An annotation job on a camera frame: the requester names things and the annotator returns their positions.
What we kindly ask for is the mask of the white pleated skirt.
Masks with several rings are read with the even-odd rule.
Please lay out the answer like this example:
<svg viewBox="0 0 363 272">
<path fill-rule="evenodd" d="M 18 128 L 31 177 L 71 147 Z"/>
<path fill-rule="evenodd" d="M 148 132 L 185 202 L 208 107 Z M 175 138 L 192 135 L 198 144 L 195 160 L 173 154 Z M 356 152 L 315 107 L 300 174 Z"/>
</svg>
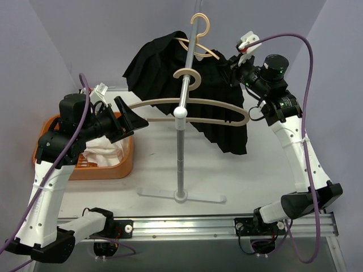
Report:
<svg viewBox="0 0 363 272">
<path fill-rule="evenodd" d="M 95 163 L 98 167 L 111 167 L 123 160 L 127 150 L 127 139 L 111 143 L 108 138 L 103 136 L 88 141 L 82 155 L 89 163 Z"/>
</svg>

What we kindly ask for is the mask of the beige wooden hanger front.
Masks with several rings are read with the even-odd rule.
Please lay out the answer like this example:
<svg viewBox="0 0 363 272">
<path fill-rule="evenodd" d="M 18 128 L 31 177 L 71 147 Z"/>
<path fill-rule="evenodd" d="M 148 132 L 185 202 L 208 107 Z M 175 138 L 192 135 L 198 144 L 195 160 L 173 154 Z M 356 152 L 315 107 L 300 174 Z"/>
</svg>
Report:
<svg viewBox="0 0 363 272">
<path fill-rule="evenodd" d="M 192 68 L 181 68 L 173 74 L 175 79 L 183 77 L 191 77 L 190 80 L 183 79 L 183 85 L 180 97 L 168 97 L 160 99 L 144 100 L 129 105 L 130 109 L 136 109 L 147 105 L 159 106 L 164 104 L 173 104 L 176 106 L 173 112 L 173 117 L 167 118 L 147 118 L 150 122 L 167 122 L 175 120 L 177 130 L 185 129 L 187 122 L 197 124 L 212 124 L 240 127 L 246 125 L 250 116 L 248 112 L 234 104 L 229 104 L 223 101 L 192 98 L 189 93 L 196 90 L 201 85 L 202 77 L 198 71 Z"/>
</svg>

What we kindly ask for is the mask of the black garment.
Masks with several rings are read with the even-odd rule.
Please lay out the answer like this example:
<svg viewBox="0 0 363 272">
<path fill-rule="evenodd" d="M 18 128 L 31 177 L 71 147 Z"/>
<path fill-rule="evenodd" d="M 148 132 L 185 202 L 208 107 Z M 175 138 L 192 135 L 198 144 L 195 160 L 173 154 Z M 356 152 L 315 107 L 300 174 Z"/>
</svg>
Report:
<svg viewBox="0 0 363 272">
<path fill-rule="evenodd" d="M 185 66 L 187 51 L 180 42 L 187 35 L 175 31 L 147 42 L 133 57 L 123 77 L 128 89 L 140 100 L 180 97 L 182 79 L 173 74 Z M 193 60 L 193 68 L 201 75 L 201 85 L 189 93 L 193 99 L 217 100 L 243 107 L 244 97 L 239 85 L 232 87 L 222 74 L 227 66 L 225 56 L 215 50 L 215 57 Z M 247 153 L 247 127 L 193 123 L 193 126 L 224 153 Z"/>
</svg>

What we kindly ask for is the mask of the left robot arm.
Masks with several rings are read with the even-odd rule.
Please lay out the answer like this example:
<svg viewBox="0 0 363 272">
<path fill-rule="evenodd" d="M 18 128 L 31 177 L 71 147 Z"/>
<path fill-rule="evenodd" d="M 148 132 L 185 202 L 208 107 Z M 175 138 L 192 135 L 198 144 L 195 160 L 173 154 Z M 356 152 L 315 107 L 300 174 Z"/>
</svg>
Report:
<svg viewBox="0 0 363 272">
<path fill-rule="evenodd" d="M 107 104 L 96 113 L 85 94 L 73 93 L 60 101 L 59 117 L 38 140 L 31 199 L 16 234 L 5 243 L 6 251 L 41 263 L 61 264 L 83 239 L 94 234 L 110 239 L 115 233 L 113 212 L 101 208 L 57 224 L 66 185 L 86 143 L 101 137 L 115 143 L 149 124 L 121 97 L 115 103 L 119 116 Z"/>
</svg>

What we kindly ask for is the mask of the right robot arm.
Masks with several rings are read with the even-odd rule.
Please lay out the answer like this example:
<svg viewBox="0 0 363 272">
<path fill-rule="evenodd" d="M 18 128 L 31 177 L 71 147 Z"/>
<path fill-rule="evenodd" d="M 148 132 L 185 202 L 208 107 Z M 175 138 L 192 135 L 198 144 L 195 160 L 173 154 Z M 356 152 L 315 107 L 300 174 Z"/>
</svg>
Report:
<svg viewBox="0 0 363 272">
<path fill-rule="evenodd" d="M 334 184 L 323 170 L 309 138 L 302 135 L 303 111 L 297 98 L 288 90 L 284 74 L 289 61 L 278 54 L 268 55 L 262 66 L 254 65 L 254 57 L 239 64 L 239 56 L 232 56 L 223 71 L 233 87 L 243 84 L 258 101 L 267 125 L 278 138 L 293 172 L 296 190 L 282 195 L 280 200 L 254 210 L 252 227 L 264 234 L 276 230 L 284 219 L 297 219 L 324 210 L 343 193 L 339 183 Z"/>
</svg>

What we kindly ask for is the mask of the silver clothes rack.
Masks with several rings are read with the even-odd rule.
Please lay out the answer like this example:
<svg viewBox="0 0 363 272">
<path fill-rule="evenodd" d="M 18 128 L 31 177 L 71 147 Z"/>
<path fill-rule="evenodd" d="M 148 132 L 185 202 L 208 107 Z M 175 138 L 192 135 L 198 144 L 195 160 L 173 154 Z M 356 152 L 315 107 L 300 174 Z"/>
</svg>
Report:
<svg viewBox="0 0 363 272">
<path fill-rule="evenodd" d="M 177 148 L 177 189 L 163 190 L 163 189 L 150 189 L 139 188 L 137 194 L 145 197 L 167 198 L 174 199 L 178 203 L 185 201 L 199 201 L 209 203 L 225 203 L 227 198 L 221 194 L 210 193 L 188 193 L 184 188 L 184 148 L 185 148 L 185 127 L 187 122 L 187 100 L 189 98 L 189 91 L 192 88 L 197 88 L 201 84 L 201 76 L 196 70 L 192 68 L 195 47 L 197 43 L 197 34 L 199 30 L 199 20 L 203 15 L 201 12 L 202 1 L 196 1 L 195 14 L 191 19 L 191 34 L 189 36 L 189 44 L 187 50 L 187 57 L 185 67 L 176 71 L 174 76 L 182 77 L 182 86 L 179 99 L 179 105 L 174 110 L 174 119 L 176 127 L 176 148 Z"/>
</svg>

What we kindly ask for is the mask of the orange plastic basket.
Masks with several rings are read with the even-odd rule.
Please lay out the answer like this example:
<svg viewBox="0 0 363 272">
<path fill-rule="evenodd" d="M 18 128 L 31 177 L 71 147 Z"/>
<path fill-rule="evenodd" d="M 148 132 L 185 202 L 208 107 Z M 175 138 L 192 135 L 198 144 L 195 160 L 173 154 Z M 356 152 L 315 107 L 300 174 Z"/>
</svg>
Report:
<svg viewBox="0 0 363 272">
<path fill-rule="evenodd" d="M 111 180 L 122 179 L 131 173 L 134 162 L 134 138 L 130 136 L 123 140 L 126 144 L 124 156 L 119 164 L 110 167 L 98 167 L 94 163 L 89 163 L 80 154 L 76 167 L 69 180 Z"/>
</svg>

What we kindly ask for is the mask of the aluminium mounting rail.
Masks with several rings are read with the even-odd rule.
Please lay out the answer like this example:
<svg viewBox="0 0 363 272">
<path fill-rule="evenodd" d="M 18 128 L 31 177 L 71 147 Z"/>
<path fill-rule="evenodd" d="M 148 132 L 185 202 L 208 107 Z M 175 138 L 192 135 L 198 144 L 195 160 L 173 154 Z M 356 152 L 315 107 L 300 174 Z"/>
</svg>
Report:
<svg viewBox="0 0 363 272">
<path fill-rule="evenodd" d="M 237 238 L 236 218 L 246 221 L 247 215 L 180 216 L 180 217 L 115 217 L 115 221 L 131 220 L 132 241 L 231 240 Z M 339 235 L 333 214 L 320 214 L 321 237 Z M 253 235 L 242 231 L 243 239 L 271 239 L 272 235 Z M 294 238 L 315 238 L 315 217 L 307 215 L 293 222 Z"/>
</svg>

